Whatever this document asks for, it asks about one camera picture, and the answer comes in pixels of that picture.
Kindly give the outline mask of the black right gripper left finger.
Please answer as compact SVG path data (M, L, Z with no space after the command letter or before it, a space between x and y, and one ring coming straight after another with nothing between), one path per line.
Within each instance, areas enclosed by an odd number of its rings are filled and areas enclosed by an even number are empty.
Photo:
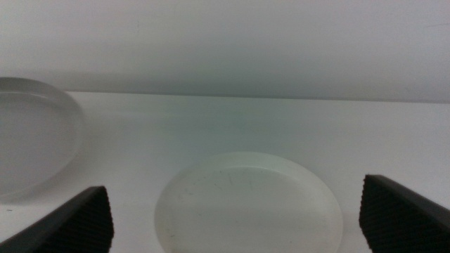
M1 253L108 253L114 223L108 192L92 186L1 243Z

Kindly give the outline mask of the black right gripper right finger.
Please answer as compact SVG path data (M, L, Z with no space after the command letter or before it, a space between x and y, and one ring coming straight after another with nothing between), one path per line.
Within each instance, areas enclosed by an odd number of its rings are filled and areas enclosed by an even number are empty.
M366 175L359 226L376 253L449 253L449 209L382 175Z

